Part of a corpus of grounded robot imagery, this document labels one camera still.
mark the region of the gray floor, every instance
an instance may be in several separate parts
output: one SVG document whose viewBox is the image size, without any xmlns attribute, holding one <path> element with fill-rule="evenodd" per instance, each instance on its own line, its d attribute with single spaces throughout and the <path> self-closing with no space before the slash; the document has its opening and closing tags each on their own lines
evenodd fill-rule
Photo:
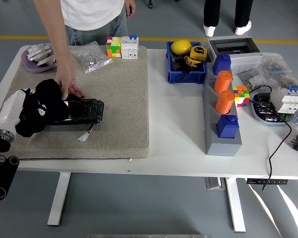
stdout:
<svg viewBox="0 0 298 238">
<path fill-rule="evenodd" d="M 152 38 L 203 38 L 203 4 L 199 0 L 136 0 L 130 34 Z M 233 0 L 222 1 L 215 36 L 234 34 Z M 249 34 L 262 52 L 278 53 L 298 79 L 298 0 L 254 1 Z M 46 36 L 31 0 L 0 1 L 0 36 Z M 165 49 L 164 39 L 141 41 Z M 45 40 L 0 39 L 0 81 L 24 45 Z M 46 225 L 58 173 L 18 171 L 7 198 L 0 201 L 0 238 L 86 238 L 88 234 L 205 234 L 214 238 L 280 237 L 258 199 L 238 179 L 246 233 L 232 228 L 226 191 L 208 191 L 204 178 L 72 174 L 60 226 Z M 276 186 L 265 192 L 253 186 L 269 208 L 284 238 L 298 238 L 295 221 Z M 298 180 L 281 186 L 298 208 Z"/>
</svg>

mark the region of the yellow floor line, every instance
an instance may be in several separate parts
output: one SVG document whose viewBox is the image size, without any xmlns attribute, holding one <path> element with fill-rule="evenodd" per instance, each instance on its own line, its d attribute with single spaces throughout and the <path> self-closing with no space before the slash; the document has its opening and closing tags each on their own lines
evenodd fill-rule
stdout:
<svg viewBox="0 0 298 238">
<path fill-rule="evenodd" d="M 48 36 L 0 36 L 0 40 L 48 40 Z M 140 41 L 175 41 L 179 39 L 187 39 L 189 41 L 206 41 L 207 38 L 176 38 L 176 37 L 139 37 Z M 298 44 L 297 40 L 254 40 L 256 43 L 269 44 Z"/>
</svg>

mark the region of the white t-shirt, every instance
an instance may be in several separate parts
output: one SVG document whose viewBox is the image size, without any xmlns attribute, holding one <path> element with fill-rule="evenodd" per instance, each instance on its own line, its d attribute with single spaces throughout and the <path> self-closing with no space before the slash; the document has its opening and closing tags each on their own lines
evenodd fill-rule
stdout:
<svg viewBox="0 0 298 238">
<path fill-rule="evenodd" d="M 123 6 L 124 0 L 61 0 L 65 25 L 81 31 L 105 26 Z"/>
</svg>

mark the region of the white table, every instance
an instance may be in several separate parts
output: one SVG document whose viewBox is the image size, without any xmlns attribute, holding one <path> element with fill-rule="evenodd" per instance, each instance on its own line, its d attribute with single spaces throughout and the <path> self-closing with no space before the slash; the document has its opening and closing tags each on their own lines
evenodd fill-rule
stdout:
<svg viewBox="0 0 298 238">
<path fill-rule="evenodd" d="M 20 63 L 22 47 L 0 84 L 0 107 Z M 288 134 L 287 126 L 268 126 L 254 118 L 251 105 L 237 108 L 242 147 L 234 157 L 208 156 L 205 151 L 203 86 L 167 83 L 166 50 L 148 50 L 149 156 L 131 160 L 21 161 L 19 170 L 61 172 L 55 197 L 58 207 L 50 225 L 58 225 L 70 172 L 195 176 L 226 178 L 234 230 L 245 225 L 236 178 L 267 178 L 268 158 Z M 233 85 L 241 85 L 237 80 Z M 272 179 L 298 179 L 298 152 L 292 148 L 294 132 L 272 158 Z"/>
</svg>

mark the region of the rubik's cube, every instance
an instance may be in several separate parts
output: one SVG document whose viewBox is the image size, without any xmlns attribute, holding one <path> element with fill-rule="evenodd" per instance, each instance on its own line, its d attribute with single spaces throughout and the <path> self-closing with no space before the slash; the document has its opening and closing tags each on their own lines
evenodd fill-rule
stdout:
<svg viewBox="0 0 298 238">
<path fill-rule="evenodd" d="M 236 107 L 244 107 L 249 101 L 249 93 L 246 86 L 233 86 Z"/>
<path fill-rule="evenodd" d="M 121 57 L 121 37 L 108 37 L 106 43 L 109 57 Z"/>
</svg>

